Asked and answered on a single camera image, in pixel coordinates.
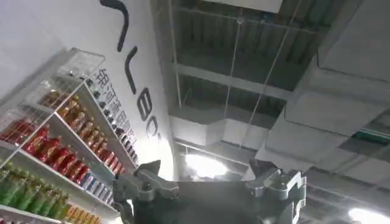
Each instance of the beverage bottle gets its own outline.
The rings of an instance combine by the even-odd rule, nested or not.
[[[80,172],[76,175],[75,179],[73,179],[73,182],[75,182],[77,185],[80,185],[81,181],[84,179],[84,177],[88,173],[88,171],[89,171],[88,166],[83,166],[80,169]]]
[[[51,166],[54,170],[58,170],[62,161],[69,155],[70,147],[71,146],[68,145],[56,150],[46,164]]]
[[[15,194],[24,187],[28,174],[28,171],[22,171],[20,168],[10,172],[1,184],[0,205],[9,205],[12,202]]]
[[[38,214],[45,201],[48,200],[49,196],[52,194],[53,188],[54,185],[50,184],[49,186],[45,186],[43,183],[41,189],[35,194],[31,203],[28,205],[27,211]]]
[[[67,103],[64,104],[58,111],[58,115],[62,118],[65,118],[69,112],[76,107],[79,104],[79,96],[74,95],[72,98],[70,98]]]
[[[103,134],[103,133],[101,133],[99,136],[97,136],[96,139],[95,139],[95,141],[93,142],[93,144],[92,144],[92,146],[91,146],[92,152],[95,152],[95,151],[99,148],[100,144],[101,144],[105,139],[107,139],[107,138],[104,137],[104,134]]]
[[[56,90],[52,89],[50,90],[50,92],[44,95],[38,103],[48,108],[54,108],[55,107],[54,103],[57,101],[59,97],[60,94]]]
[[[78,134],[79,134],[81,139],[84,139],[86,136],[88,136],[91,133],[91,130],[92,130],[92,127],[93,127],[93,121],[94,121],[94,118],[91,117],[91,119],[86,121],[83,124],[82,128],[80,128]]]
[[[60,198],[54,203],[54,206],[49,212],[49,217],[52,219],[59,219],[62,209],[68,203],[69,195],[62,192]]]
[[[15,208],[23,211],[26,210],[34,196],[44,185],[44,180],[42,178],[38,179],[34,176],[32,178],[33,179],[27,184],[24,194],[17,201]]]
[[[11,170],[13,170],[12,162],[8,162],[0,169],[0,189],[2,188],[1,187],[2,181],[5,180],[5,178],[7,178]]]
[[[53,152],[60,146],[61,139],[62,137],[58,136],[57,138],[51,138],[46,141],[42,148],[36,153],[35,157],[46,163],[46,161],[52,156]]]
[[[79,109],[79,110],[76,110],[75,112],[73,113],[70,113],[66,119],[67,119],[67,123],[69,124],[69,126],[77,131],[77,128],[80,124],[80,122],[82,122],[82,120],[84,119],[85,115],[87,114],[87,109],[85,107]]]
[[[60,172],[60,174],[65,176],[75,162],[76,162],[75,154],[70,153],[68,156],[65,157],[65,159],[63,159],[61,164],[58,166],[58,172]]]
[[[77,160],[73,166],[70,168],[69,172],[66,174],[66,177],[69,178],[69,180],[73,181],[77,174],[80,172],[81,168],[83,168],[84,163],[81,160]]]
[[[48,138],[49,133],[49,125],[46,124],[45,126],[41,127],[34,137],[30,139],[29,142],[27,142],[22,149],[31,155],[34,155],[35,152],[42,146],[42,143],[44,143]]]
[[[35,130],[34,124],[28,117],[13,121],[0,134],[0,140],[19,146]]]
[[[94,139],[99,135],[100,127],[96,127],[87,138],[84,138],[86,145],[90,148]]]
[[[97,150],[94,151],[95,154],[96,154],[97,156],[99,156],[99,157],[100,157],[101,153],[102,153],[104,150],[107,150],[108,144],[107,144],[106,139],[107,139],[107,138],[105,138],[104,141],[102,142],[102,144],[100,145],[100,147],[97,148]]]
[[[58,220],[64,220],[70,208],[71,208],[71,205],[70,204],[66,204],[63,207],[63,209],[61,210],[61,213],[60,213],[60,216],[59,216]]]
[[[42,216],[48,216],[50,210],[53,208],[54,204],[60,198],[62,191],[60,189],[55,189],[52,191],[50,195],[48,195],[48,199],[43,203],[39,214]]]

